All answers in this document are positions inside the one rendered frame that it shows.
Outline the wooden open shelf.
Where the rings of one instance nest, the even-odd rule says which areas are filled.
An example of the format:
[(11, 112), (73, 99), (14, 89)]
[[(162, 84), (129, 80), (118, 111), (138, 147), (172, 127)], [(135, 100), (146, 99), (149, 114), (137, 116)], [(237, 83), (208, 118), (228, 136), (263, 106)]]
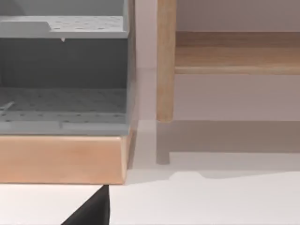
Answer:
[(156, 115), (300, 121), (300, 0), (157, 0)]

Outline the pale wooden drawer front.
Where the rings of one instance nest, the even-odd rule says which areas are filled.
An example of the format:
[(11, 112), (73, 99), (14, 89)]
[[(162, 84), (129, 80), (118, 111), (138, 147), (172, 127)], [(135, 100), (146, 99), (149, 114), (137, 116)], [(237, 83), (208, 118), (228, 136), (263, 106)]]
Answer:
[(0, 183), (124, 184), (135, 135), (0, 136)]

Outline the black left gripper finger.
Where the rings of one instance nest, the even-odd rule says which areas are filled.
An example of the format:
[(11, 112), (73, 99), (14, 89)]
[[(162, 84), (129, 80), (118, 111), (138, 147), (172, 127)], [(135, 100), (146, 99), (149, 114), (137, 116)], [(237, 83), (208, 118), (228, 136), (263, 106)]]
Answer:
[(109, 186), (103, 185), (61, 225), (109, 225)]

